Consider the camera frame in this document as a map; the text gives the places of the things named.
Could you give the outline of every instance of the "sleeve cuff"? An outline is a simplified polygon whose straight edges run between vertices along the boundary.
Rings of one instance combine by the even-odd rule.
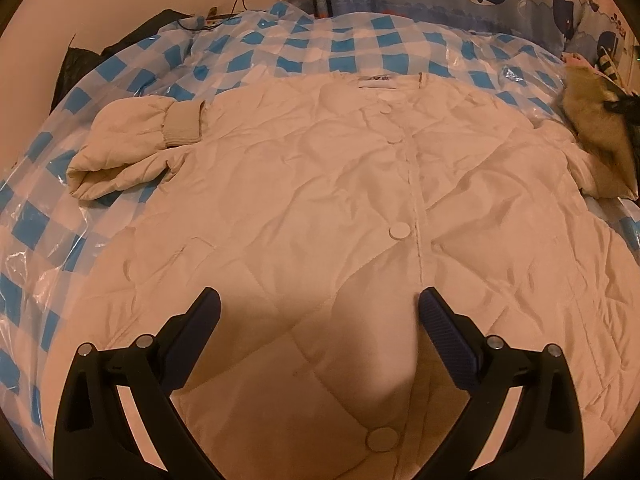
[[[199,142],[200,111],[204,99],[173,103],[166,112],[162,136],[168,148]]]

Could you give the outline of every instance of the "button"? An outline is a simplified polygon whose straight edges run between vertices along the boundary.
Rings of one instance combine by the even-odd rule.
[[[398,432],[393,428],[377,428],[367,435],[367,447],[376,453],[391,451],[398,445]]]
[[[397,224],[393,224],[391,229],[389,229],[389,234],[394,240],[404,240],[411,234],[411,228],[409,224],[405,224],[404,222],[398,222]]]

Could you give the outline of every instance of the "clothing label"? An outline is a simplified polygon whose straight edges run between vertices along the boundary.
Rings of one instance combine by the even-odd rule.
[[[358,81],[358,88],[398,88],[398,83],[389,74],[363,77]]]

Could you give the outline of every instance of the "wall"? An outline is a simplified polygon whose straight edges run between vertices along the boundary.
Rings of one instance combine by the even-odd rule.
[[[249,9],[277,0],[245,0]],[[49,113],[66,48],[100,52],[167,8],[229,12],[234,0],[24,0],[0,37],[0,178]]]

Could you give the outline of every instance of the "metal screw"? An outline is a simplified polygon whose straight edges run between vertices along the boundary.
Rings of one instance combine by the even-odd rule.
[[[494,350],[500,350],[504,348],[504,339],[497,335],[491,335],[486,339],[486,343],[489,345],[489,348],[493,348]]]
[[[549,352],[553,357],[560,357],[562,355],[562,349],[558,345],[549,345],[546,347],[546,351]]]
[[[141,335],[138,339],[136,339],[136,346],[138,348],[149,348],[154,342],[153,336],[149,334]]]
[[[91,353],[91,350],[94,349],[94,346],[91,343],[83,343],[78,348],[78,355],[85,357]]]

